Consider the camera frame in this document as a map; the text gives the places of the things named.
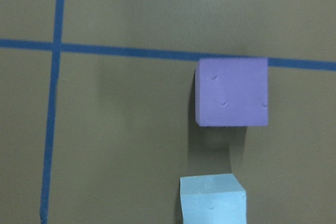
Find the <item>purple foam block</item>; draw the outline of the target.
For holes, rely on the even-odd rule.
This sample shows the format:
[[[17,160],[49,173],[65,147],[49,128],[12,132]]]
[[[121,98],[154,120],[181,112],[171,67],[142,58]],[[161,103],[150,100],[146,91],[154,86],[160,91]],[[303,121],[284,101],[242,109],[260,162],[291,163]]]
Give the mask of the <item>purple foam block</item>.
[[[202,127],[267,126],[268,59],[200,59],[195,121]]]

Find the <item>light blue foam block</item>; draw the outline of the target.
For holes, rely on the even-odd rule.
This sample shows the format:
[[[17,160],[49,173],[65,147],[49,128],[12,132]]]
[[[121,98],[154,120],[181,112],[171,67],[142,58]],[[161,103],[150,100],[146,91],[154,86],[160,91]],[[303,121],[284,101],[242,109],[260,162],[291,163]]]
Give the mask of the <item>light blue foam block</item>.
[[[247,223],[247,194],[234,174],[180,178],[183,223]]]

